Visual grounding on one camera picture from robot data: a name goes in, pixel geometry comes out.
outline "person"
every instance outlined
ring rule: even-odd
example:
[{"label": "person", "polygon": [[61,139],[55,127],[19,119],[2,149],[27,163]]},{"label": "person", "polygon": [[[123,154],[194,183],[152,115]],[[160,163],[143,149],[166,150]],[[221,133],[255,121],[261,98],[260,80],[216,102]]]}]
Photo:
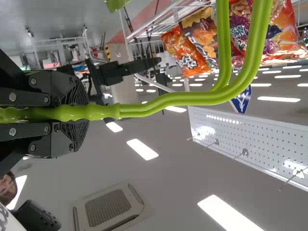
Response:
[{"label": "person", "polygon": [[9,171],[0,179],[0,202],[7,206],[17,195],[15,175]]}]

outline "ceiling vent grille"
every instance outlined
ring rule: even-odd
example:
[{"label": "ceiling vent grille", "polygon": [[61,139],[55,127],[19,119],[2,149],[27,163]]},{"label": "ceiling vent grille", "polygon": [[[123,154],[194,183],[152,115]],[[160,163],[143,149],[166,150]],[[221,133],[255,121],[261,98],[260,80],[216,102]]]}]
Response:
[{"label": "ceiling vent grille", "polygon": [[149,209],[128,182],[74,202],[75,231],[121,231],[149,216]]}]

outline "chip bag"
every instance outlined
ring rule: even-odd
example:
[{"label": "chip bag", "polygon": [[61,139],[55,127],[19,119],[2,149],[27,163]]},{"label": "chip bag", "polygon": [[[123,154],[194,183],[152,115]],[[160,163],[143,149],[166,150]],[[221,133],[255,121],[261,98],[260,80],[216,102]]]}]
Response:
[{"label": "chip bag", "polygon": [[[237,0],[229,4],[231,40],[243,57],[246,53],[253,2]],[[291,0],[274,0],[261,64],[296,62],[306,58],[308,50],[299,41]]]},{"label": "chip bag", "polygon": [[[212,7],[205,7],[179,22],[184,35],[196,46],[211,68],[219,68],[215,17],[215,10]],[[233,46],[231,54],[233,67],[242,67],[242,53],[233,43],[231,46]]]},{"label": "chip bag", "polygon": [[166,50],[180,66],[184,77],[212,72],[204,57],[189,39],[182,34],[179,26],[163,34],[161,39]]}]

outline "white pegboard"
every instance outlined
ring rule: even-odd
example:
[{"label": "white pegboard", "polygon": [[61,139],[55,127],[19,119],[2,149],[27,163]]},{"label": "white pegboard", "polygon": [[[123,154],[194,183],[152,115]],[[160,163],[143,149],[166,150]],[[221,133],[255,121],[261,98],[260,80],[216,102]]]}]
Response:
[{"label": "white pegboard", "polygon": [[[236,161],[286,181],[295,168],[308,167],[308,127],[274,120],[189,107],[193,140]],[[308,169],[290,184],[308,192]]]}]

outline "green metal rod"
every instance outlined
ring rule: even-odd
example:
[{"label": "green metal rod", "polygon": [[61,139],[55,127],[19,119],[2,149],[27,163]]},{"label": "green metal rod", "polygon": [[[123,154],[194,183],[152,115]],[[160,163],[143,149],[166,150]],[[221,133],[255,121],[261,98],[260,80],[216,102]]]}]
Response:
[{"label": "green metal rod", "polygon": [[[228,0],[218,0],[217,5],[219,4],[228,5]],[[6,123],[14,123],[21,119],[30,121],[56,119],[65,122],[69,120],[77,121],[82,118],[99,120],[105,117],[113,117],[115,119],[145,117],[168,106],[215,105],[224,103],[243,92],[258,72],[270,22],[272,4],[273,0],[255,0],[243,68],[238,77],[230,85],[222,89],[210,92],[168,93],[146,104],[114,104],[112,106],[90,104],[82,107],[61,105],[57,108],[30,108],[25,110],[8,108],[0,110],[0,115],[3,116]],[[224,20],[226,20],[225,23],[229,24],[229,17],[225,17]],[[230,32],[226,30],[227,27],[224,27],[225,34]]]},{"label": "green metal rod", "polygon": [[217,4],[217,26],[218,30],[218,60],[220,63],[219,77],[215,86],[210,90],[221,89],[230,81],[232,73],[231,64],[231,40],[230,40],[230,23],[229,22],[229,4]]}]

